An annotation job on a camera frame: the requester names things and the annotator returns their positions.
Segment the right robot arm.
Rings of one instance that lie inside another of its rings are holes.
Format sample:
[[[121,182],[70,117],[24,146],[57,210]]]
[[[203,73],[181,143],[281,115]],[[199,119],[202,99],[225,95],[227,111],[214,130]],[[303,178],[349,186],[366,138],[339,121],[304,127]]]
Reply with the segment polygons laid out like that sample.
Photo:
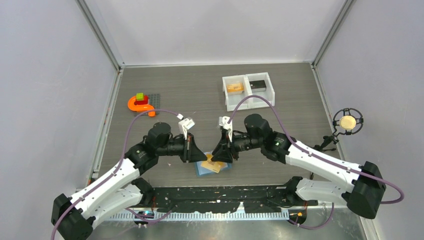
[[[245,132],[233,129],[228,116],[218,119],[221,139],[212,152],[212,161],[232,163],[239,153],[259,149],[267,159],[303,168],[325,178],[312,180],[300,176],[285,183],[285,198],[291,205],[302,201],[326,201],[345,205],[356,215],[375,219],[386,184],[382,174],[372,162],[363,165],[343,161],[317,151],[294,137],[274,131],[259,114],[244,119]]]

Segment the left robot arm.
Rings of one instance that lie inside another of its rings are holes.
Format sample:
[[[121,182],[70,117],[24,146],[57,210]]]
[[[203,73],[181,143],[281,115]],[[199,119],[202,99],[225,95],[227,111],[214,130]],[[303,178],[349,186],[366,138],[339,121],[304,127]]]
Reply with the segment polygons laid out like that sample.
[[[165,122],[153,125],[142,142],[124,150],[118,163],[80,191],[53,201],[51,223],[65,240],[86,240],[107,217],[139,204],[148,207],[153,202],[152,187],[141,175],[158,163],[161,156],[178,156],[184,163],[207,160],[196,146],[189,129],[195,125],[191,118],[179,121],[180,133],[173,136]]]

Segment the gold credit card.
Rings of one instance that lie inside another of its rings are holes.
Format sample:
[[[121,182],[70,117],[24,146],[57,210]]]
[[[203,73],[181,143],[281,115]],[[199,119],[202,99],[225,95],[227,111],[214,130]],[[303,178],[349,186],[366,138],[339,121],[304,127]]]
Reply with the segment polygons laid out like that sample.
[[[212,171],[213,173],[219,173],[221,170],[228,167],[225,162],[212,161],[213,155],[211,153],[206,154],[206,161],[203,161],[200,166],[206,170]]]

